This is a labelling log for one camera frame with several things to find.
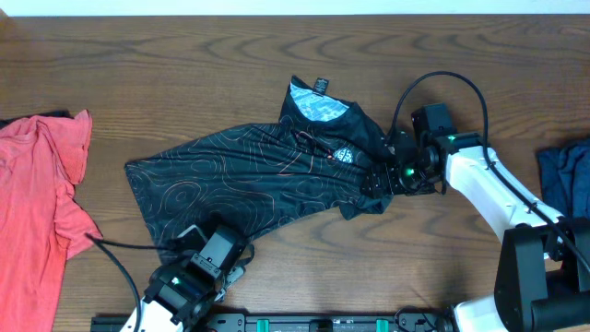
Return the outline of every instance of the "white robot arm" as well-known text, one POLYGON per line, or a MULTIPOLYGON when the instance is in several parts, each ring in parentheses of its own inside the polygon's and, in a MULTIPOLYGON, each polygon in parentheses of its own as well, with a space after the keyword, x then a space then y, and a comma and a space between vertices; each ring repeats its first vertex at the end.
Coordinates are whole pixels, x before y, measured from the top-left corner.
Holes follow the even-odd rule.
MULTIPOLYGON (((561 217, 559 211, 544 204, 518 182, 500 163, 492 148, 488 148, 488 154, 505 179, 530 202, 536 202, 537 208, 546 216, 558 222, 558 218, 561 217)), ((445 177, 449 185, 461 192, 474 205, 494 230, 500 242, 502 242, 504 231, 517 225, 528 224, 532 227, 546 225, 490 171, 481 147, 463 148, 450 155, 446 163, 445 177)), ((498 315, 493 294, 456 305, 454 318, 461 332, 506 331, 498 315)))

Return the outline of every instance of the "shirt sleeve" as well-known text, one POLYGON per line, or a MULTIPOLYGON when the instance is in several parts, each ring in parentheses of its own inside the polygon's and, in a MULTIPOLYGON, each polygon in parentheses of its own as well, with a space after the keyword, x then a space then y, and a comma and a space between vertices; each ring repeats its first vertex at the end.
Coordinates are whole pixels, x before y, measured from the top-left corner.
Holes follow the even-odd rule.
POLYGON ((58 155, 55 233, 67 250, 67 259, 70 259, 93 245, 86 234, 102 238, 89 214, 74 201, 74 184, 82 182, 86 171, 92 120, 88 111, 83 111, 74 120, 60 119, 47 125, 58 155))

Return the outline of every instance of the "white wall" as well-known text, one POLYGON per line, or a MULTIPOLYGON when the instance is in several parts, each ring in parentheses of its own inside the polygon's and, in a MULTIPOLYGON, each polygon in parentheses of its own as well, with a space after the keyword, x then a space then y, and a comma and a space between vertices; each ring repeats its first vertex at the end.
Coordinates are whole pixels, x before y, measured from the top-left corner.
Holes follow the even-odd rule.
POLYGON ((590 0, 0 0, 0 8, 12 17, 590 14, 590 0))

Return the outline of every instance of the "cloth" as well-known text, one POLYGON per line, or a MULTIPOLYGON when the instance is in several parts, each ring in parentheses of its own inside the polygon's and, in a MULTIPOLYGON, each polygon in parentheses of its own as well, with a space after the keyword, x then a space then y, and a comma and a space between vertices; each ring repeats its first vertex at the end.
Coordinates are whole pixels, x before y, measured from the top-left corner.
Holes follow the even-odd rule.
POLYGON ((0 130, 0 331, 51 331, 65 260, 100 232, 74 202, 92 121, 32 116, 0 130))
MULTIPOLYGON (((385 133, 356 102, 319 95, 295 76, 291 78, 279 122, 300 130, 314 128, 325 136, 353 142, 375 162, 393 158, 384 144, 385 133)), ((361 213, 382 214, 392 199, 393 195, 381 199, 361 196, 355 204, 341 204, 340 213, 346 220, 361 213)))
MULTIPOLYGON (((336 109, 331 121, 296 120, 303 106, 294 102, 293 90, 283 103, 281 124, 241 125, 125 165, 156 245, 193 224, 210 236, 222 223, 252 241, 329 208, 347 206, 346 216, 384 210, 386 199, 367 203, 360 193, 375 156, 384 158, 372 147, 374 140, 383 145, 383 132, 369 133, 372 122, 356 103, 334 99, 311 102, 304 110, 336 109)), ((176 257, 159 256, 164 263, 176 257)))
POLYGON ((543 201, 570 218, 590 219, 590 139, 537 154, 543 201))

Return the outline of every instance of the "black shirt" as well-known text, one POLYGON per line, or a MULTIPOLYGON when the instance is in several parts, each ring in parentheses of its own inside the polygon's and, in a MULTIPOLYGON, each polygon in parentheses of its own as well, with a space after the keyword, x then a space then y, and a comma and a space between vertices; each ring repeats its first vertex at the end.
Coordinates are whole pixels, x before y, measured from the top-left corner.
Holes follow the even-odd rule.
MULTIPOLYGON (((125 165, 155 244, 193 224, 208 236, 223 223, 251 241, 333 207, 348 218, 383 212, 391 197, 360 193, 366 172, 385 158, 376 148, 383 132, 356 103, 292 87, 280 124, 241 125, 125 165)), ((160 253, 164 262, 174 257, 160 253)))

